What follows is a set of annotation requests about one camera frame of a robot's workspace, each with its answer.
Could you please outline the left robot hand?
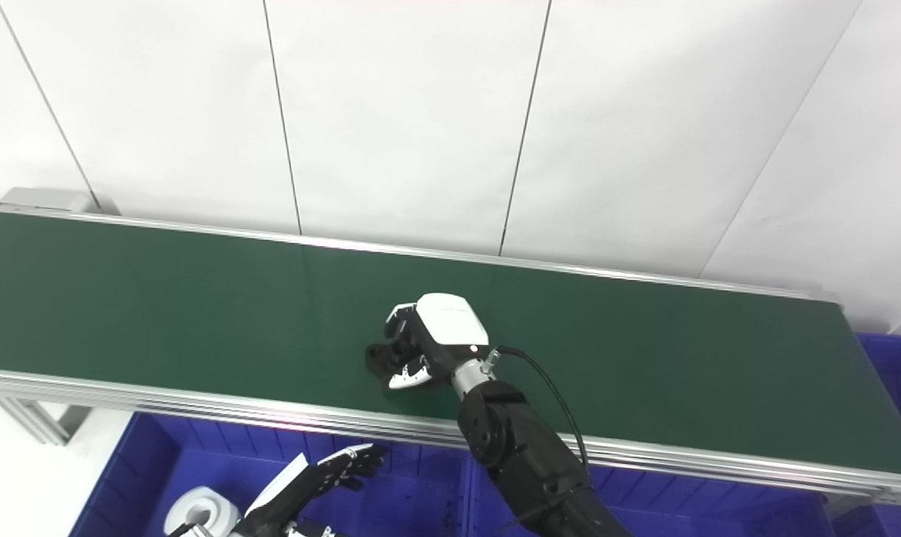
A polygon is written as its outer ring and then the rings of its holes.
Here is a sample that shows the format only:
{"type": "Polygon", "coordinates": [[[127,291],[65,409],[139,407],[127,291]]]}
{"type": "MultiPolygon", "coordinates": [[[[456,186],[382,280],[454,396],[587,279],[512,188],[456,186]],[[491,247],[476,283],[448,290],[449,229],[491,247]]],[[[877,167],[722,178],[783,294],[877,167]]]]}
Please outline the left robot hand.
{"type": "Polygon", "coordinates": [[[336,487],[358,492],[365,480],[374,478],[388,455],[389,448],[379,443],[351,445],[308,462],[300,454],[253,500],[245,516],[232,528],[231,536],[290,536],[298,516],[311,500],[336,487]]]}

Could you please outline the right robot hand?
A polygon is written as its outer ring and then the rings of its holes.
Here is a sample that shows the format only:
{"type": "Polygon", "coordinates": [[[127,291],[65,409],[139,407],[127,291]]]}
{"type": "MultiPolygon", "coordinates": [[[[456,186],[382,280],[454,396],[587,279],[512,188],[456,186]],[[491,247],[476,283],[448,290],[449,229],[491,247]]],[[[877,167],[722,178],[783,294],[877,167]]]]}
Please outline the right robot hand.
{"type": "Polygon", "coordinates": [[[491,353],[487,330],[464,297],[434,292],[399,304],[389,314],[383,336],[392,361],[385,373],[390,390],[444,382],[463,398],[493,378],[484,365],[491,353]]]}

